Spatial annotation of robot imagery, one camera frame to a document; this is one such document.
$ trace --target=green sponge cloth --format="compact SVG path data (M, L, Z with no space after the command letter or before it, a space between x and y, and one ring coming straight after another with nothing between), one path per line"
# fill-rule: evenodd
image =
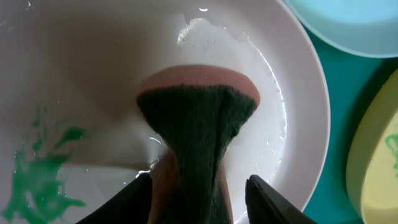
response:
M218 169L259 99L247 77L218 67L174 67L146 81L137 104L178 165L178 189L162 223L231 223Z

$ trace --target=blue plate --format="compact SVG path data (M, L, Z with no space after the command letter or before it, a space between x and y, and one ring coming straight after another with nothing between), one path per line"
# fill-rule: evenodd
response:
M285 0L315 35L345 52L398 57L398 0Z

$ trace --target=sponge wrapped in cloth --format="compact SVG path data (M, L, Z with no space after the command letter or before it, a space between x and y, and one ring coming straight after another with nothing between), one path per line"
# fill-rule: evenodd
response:
M147 79L136 101L149 125L171 149L178 170L170 201L152 221L232 223L220 164L227 145L260 102L252 81L225 68L177 66ZM156 200L152 193L151 213Z

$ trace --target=yellow plate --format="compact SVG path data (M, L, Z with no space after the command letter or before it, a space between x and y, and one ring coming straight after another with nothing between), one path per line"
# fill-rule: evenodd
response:
M398 70L358 126L348 155L346 184L365 223L398 223Z

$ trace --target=teal surface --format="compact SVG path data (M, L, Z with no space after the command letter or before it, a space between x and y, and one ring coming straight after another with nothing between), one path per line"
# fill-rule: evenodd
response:
M346 193L348 151L363 114L382 84L398 68L398 59L350 55L308 34L325 71L331 132L325 166L304 214L318 223L361 223Z

